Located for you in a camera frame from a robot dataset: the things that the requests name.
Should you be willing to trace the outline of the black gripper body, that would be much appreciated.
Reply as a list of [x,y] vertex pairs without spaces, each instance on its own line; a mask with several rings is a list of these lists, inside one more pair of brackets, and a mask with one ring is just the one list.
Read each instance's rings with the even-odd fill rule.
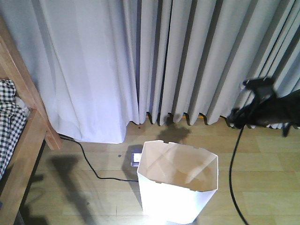
[[273,100],[277,97],[271,86],[247,89],[254,94],[252,102],[242,108],[233,108],[227,116],[227,121],[235,128],[243,128],[245,125],[255,125],[258,118],[255,115],[263,103]]

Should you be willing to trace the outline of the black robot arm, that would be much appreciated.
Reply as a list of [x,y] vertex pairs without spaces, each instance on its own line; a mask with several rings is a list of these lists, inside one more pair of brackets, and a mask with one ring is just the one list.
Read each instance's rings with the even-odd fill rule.
[[241,129],[245,125],[266,127],[282,125],[282,136],[287,137],[291,126],[300,126],[300,91],[277,97],[270,87],[257,88],[253,101],[243,108],[233,108],[228,121]]

